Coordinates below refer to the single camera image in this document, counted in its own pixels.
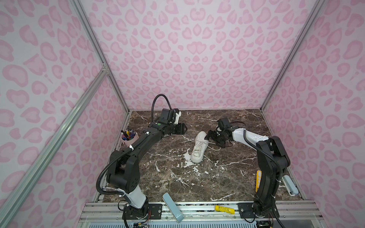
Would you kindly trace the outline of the white knit sneaker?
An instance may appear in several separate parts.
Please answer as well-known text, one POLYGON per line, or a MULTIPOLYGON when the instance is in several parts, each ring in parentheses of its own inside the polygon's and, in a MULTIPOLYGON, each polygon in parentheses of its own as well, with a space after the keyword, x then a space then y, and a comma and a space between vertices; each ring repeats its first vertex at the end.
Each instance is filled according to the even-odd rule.
POLYGON ((201 131, 195 138, 195 146, 191 154, 193 163, 200 163, 203 160, 205 150, 208 148, 209 141, 206 139, 207 133, 201 131))

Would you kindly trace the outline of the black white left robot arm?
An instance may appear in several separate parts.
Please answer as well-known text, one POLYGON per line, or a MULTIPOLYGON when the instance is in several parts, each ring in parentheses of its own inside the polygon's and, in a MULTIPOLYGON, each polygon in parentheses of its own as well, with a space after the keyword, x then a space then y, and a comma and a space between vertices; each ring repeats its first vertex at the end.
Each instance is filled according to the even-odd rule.
POLYGON ((103 195, 121 195, 127 202, 127 212, 137 219, 149 215, 148 198, 139 187, 139 163, 149 149, 170 135, 184 135, 184 123, 151 123, 130 146, 110 155, 109 164, 98 177, 97 190, 103 195))

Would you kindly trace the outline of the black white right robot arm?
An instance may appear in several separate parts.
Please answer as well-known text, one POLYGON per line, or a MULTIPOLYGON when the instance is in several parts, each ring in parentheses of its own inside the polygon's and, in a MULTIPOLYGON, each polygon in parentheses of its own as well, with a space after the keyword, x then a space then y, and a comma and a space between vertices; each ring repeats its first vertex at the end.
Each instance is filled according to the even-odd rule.
POLYGON ((290 166, 289 156, 281 139, 277 136, 262 136, 245 128, 232 127, 220 132, 210 130, 207 135, 221 148, 227 141, 235 141, 249 146, 257 152, 261 181, 253 201, 253 212, 262 218, 271 213, 279 218, 276 208, 276 193, 283 173, 290 166))

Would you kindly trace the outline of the yellow calculator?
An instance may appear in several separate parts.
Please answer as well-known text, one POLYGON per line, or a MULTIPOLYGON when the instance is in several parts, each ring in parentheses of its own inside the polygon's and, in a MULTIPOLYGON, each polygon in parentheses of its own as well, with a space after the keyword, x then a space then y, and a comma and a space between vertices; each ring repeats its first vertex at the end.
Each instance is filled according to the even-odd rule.
POLYGON ((256 172, 255 192, 258 191, 261 182, 262 172, 258 170, 256 172))

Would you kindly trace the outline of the coloured pens in cup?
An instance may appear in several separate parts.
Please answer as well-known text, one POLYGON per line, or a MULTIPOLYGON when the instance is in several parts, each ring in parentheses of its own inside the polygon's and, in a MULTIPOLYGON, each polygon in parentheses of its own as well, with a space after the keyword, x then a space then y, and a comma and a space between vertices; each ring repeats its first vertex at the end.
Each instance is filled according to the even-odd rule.
POLYGON ((121 138, 124 141, 130 141, 130 140, 134 139, 135 136, 136 136, 135 130, 133 130, 129 127, 126 130, 121 130, 121 138))

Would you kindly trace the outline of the pink pen cup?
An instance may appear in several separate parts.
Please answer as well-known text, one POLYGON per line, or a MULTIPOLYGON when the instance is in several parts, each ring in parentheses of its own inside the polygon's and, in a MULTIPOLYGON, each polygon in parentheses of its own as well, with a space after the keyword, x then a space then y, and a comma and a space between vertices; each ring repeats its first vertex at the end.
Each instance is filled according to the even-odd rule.
POLYGON ((139 136, 133 129, 131 129, 131 130, 126 130, 126 131, 121 131, 121 139, 122 139, 122 143, 125 146, 129 147, 136 140, 139 139, 139 136))

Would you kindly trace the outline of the yellow marker tube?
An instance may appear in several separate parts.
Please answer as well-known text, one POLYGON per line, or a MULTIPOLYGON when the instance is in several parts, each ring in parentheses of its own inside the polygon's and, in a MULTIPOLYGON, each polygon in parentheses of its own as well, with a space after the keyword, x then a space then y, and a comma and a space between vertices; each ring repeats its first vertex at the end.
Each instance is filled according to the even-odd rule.
POLYGON ((225 207, 225 206, 222 206, 222 205, 215 205, 215 211, 224 212, 224 213, 228 213, 228 214, 235 214, 235 209, 225 207))

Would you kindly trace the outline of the light blue stapler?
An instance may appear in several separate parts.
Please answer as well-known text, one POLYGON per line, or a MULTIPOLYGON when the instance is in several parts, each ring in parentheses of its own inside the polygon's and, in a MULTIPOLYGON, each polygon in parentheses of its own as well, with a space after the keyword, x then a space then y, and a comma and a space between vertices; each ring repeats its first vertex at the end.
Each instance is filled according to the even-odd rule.
POLYGON ((299 190, 298 188, 296 187, 295 183, 293 182, 293 180, 291 179, 290 176, 288 175, 284 175, 282 177, 282 181, 285 185, 285 188, 287 189, 287 192, 290 196, 296 196, 299 194, 299 190))

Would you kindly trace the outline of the light blue eraser block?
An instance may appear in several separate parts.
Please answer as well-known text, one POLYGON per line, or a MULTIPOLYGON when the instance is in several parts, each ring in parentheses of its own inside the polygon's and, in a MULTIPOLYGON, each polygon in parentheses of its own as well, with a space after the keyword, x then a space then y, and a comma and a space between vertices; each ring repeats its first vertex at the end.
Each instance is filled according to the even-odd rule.
POLYGON ((173 201, 169 193, 163 195, 163 201, 176 219, 177 223, 181 223, 184 219, 184 215, 177 207, 176 203, 173 201))

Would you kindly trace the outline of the aluminium corner frame post right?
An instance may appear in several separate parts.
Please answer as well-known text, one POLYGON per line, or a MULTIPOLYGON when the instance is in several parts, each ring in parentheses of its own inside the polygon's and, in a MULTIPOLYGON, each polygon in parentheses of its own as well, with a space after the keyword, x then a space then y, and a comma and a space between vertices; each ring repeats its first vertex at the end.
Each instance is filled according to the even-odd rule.
POLYGON ((279 87, 279 84, 281 82, 281 80, 284 78, 286 72, 288 71, 289 66, 291 65, 291 63, 293 62, 295 56, 297 55, 297 53, 299 52, 299 49, 301 47, 301 45, 303 44, 303 42, 305 41, 307 35, 309 34, 310 30, 312 29, 312 27, 314 26, 316 20, 318 19, 318 17, 320 16, 322 10, 325 8, 327 4, 327 1, 325 0, 317 0, 310 12, 310 14, 308 15, 301 31, 299 32, 298 36, 296 37, 296 39, 294 40, 294 44, 290 50, 290 52, 288 53, 288 56, 285 58, 285 61, 283 62, 283 65, 280 69, 280 71, 278 72, 275 80, 273 81, 273 84, 260 108, 260 111, 263 113, 264 110, 269 106, 269 102, 270 100, 274 97, 274 93, 277 90, 277 88, 279 87))

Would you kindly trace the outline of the aluminium corner frame post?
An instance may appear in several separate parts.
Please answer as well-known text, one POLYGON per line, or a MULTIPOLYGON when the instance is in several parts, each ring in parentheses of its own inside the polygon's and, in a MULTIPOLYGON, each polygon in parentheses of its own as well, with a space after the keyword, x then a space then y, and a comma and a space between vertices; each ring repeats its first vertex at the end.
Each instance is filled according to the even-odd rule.
POLYGON ((98 41, 98 38, 97 38, 95 32, 92 29, 91 23, 90 23, 90 21, 88 19, 88 16, 87 16, 87 14, 84 10, 82 2, 79 1, 79 0, 71 0, 69 2, 72 5, 75 13, 77 14, 77 16, 80 20, 81 26, 85 30, 86 35, 87 35, 88 39, 90 40, 90 44, 93 47, 97 57, 99 58, 100 63, 102 64, 103 68, 107 71, 107 76, 108 76, 109 81, 112 84, 112 88, 116 92, 117 97, 118 97, 119 101, 121 102, 124 110, 126 111, 127 114, 129 114, 130 109, 128 108, 128 105, 126 104, 126 101, 125 101, 125 99, 124 99, 124 97, 121 93, 121 90, 120 90, 120 88, 117 84, 117 81, 114 77, 114 74, 111 71, 111 68, 108 64, 106 56, 105 56, 105 54, 104 54, 104 52, 101 48, 101 44, 98 41))
POLYGON ((278 72, 275 80, 273 81, 273 84, 260 108, 260 111, 263 113, 264 110, 269 106, 269 102, 270 100, 274 97, 274 93, 277 90, 277 88, 279 87, 279 84, 281 82, 281 80, 284 78, 286 72, 288 71, 289 66, 291 65, 291 63, 293 62, 295 56, 297 55, 297 53, 299 52, 299 49, 301 47, 301 45, 303 44, 303 42, 305 41, 307 35, 309 34, 310 30, 312 29, 312 27, 314 26, 316 20, 318 19, 318 17, 320 16, 322 10, 325 8, 327 4, 327 1, 325 0, 317 0, 310 12, 310 14, 308 15, 301 31, 299 32, 298 36, 296 37, 296 39, 294 40, 294 44, 290 50, 290 52, 288 53, 288 56, 285 58, 285 61, 283 62, 283 65, 280 69, 280 71, 278 72))

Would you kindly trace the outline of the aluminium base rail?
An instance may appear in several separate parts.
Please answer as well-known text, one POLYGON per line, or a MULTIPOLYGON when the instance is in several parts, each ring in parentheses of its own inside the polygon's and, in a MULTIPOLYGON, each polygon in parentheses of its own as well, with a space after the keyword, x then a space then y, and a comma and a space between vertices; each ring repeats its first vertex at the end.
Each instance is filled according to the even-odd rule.
MULTIPOLYGON (((123 228, 124 203, 87 203, 83 209, 78 228, 123 228)), ((184 215, 181 223, 161 202, 157 218, 151 217, 144 228, 278 228, 273 215, 250 218, 238 201, 178 202, 184 215), (235 209, 235 214, 215 211, 215 205, 235 209)), ((277 201, 279 219, 286 228, 325 228, 324 217, 315 202, 310 200, 277 201)))

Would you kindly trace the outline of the aluminium corner frame post left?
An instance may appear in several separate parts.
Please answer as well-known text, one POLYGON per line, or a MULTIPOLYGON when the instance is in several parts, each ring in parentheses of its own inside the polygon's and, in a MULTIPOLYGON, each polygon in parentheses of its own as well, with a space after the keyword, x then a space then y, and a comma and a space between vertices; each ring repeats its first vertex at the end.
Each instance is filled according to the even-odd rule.
POLYGON ((108 64, 106 56, 105 56, 105 54, 104 54, 104 52, 101 48, 101 44, 98 41, 98 38, 97 38, 95 32, 92 29, 91 23, 90 23, 90 21, 88 19, 88 16, 87 16, 87 14, 84 10, 82 2, 79 1, 79 0, 71 0, 69 2, 72 5, 75 13, 77 14, 77 16, 80 20, 81 26, 85 30, 86 35, 87 35, 88 39, 90 40, 90 44, 93 47, 97 57, 99 58, 100 63, 102 64, 103 68, 107 71, 107 76, 108 76, 109 81, 112 84, 112 88, 116 92, 117 97, 118 97, 119 101, 121 102, 124 110, 126 111, 127 114, 129 114, 130 109, 128 108, 128 105, 126 104, 126 101, 125 101, 125 99, 124 99, 124 97, 121 93, 121 90, 120 90, 120 88, 117 84, 117 81, 114 77, 114 74, 111 71, 111 68, 108 64))

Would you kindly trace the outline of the diagonal aluminium frame bar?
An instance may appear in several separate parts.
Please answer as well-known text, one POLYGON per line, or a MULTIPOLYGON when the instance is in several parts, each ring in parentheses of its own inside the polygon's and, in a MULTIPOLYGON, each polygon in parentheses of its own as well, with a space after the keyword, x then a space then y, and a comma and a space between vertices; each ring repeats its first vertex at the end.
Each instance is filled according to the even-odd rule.
POLYGON ((46 168, 54 158, 55 154, 61 148, 62 144, 68 137, 72 128, 75 126, 90 100, 97 92, 100 85, 108 76, 108 70, 101 70, 95 80, 90 84, 82 97, 75 104, 69 115, 65 118, 62 125, 51 137, 45 148, 42 150, 38 158, 25 173, 14 191, 9 195, 1 208, 1 227, 6 228, 10 225, 15 215, 32 192, 33 188, 45 172, 46 168))

